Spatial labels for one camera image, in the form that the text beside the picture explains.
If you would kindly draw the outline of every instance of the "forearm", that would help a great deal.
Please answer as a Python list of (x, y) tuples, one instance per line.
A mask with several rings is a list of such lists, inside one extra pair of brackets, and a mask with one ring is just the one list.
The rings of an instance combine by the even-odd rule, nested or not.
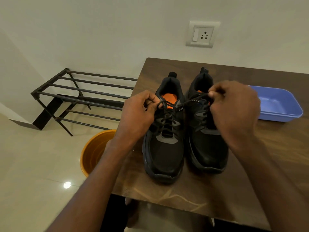
[(244, 167), (273, 231), (308, 231), (309, 204), (271, 159), (264, 143), (250, 137), (232, 150)]
[(98, 231), (128, 147), (112, 140), (93, 172), (47, 231)]

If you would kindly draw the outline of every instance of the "hand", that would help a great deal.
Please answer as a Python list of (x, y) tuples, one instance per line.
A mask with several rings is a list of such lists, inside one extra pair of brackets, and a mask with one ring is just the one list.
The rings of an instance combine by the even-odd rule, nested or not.
[(133, 147), (153, 123), (159, 102), (160, 99), (148, 90), (128, 98), (123, 105), (121, 121), (113, 141), (117, 140), (118, 145), (121, 143)]
[(215, 125), (233, 151), (254, 136), (261, 101), (257, 92), (237, 81), (219, 82), (208, 91), (214, 99), (210, 110)]

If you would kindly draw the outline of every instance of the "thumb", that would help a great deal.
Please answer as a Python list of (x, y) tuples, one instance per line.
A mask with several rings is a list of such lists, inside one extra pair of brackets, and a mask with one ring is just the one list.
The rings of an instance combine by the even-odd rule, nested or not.
[(150, 103), (148, 106), (147, 106), (147, 110), (146, 112), (147, 113), (150, 113), (152, 116), (155, 115), (155, 111), (157, 110), (157, 105), (159, 104), (159, 102), (156, 102), (156, 103)]
[(211, 91), (208, 93), (208, 96), (214, 100), (214, 103), (221, 102), (224, 99), (224, 95), (215, 91)]

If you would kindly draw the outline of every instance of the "shoelace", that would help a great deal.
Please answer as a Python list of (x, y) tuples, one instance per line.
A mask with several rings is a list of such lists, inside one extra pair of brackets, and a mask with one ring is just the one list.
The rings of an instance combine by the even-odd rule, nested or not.
[[(208, 94), (207, 93), (201, 93), (201, 95), (181, 103), (178, 107), (181, 107), (181, 106), (183, 106), (183, 105), (185, 105), (189, 102), (192, 102), (194, 100), (198, 101), (199, 99), (201, 99), (203, 97), (208, 97)], [(159, 102), (159, 104), (157, 105), (157, 108), (159, 108), (160, 104), (163, 104), (163, 113), (164, 113), (164, 117), (161, 119), (161, 122), (162, 123), (164, 121), (165, 122), (164, 122), (164, 124), (162, 124), (160, 126), (159, 133), (165, 131), (166, 136), (173, 137), (174, 134), (177, 135), (177, 133), (174, 131), (173, 126), (172, 126), (172, 124), (176, 123), (175, 122), (175, 117), (176, 117), (176, 109), (175, 108), (176, 108), (176, 106), (169, 101), (163, 100), (163, 101)], [(203, 119), (202, 119), (201, 127), (198, 128), (199, 130), (205, 128), (205, 126), (206, 126), (206, 118), (207, 118), (208, 111), (209, 111), (208, 101), (204, 100), (204, 102), (202, 104), (202, 108), (201, 108), (201, 110), (199, 110), (199, 113), (203, 112), (203, 116), (205, 116), (205, 117), (203, 117)]]

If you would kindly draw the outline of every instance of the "power socket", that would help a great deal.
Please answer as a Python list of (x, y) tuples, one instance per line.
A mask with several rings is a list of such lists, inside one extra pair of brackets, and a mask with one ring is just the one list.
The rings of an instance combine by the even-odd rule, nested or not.
[(190, 21), (186, 46), (213, 47), (220, 22)]

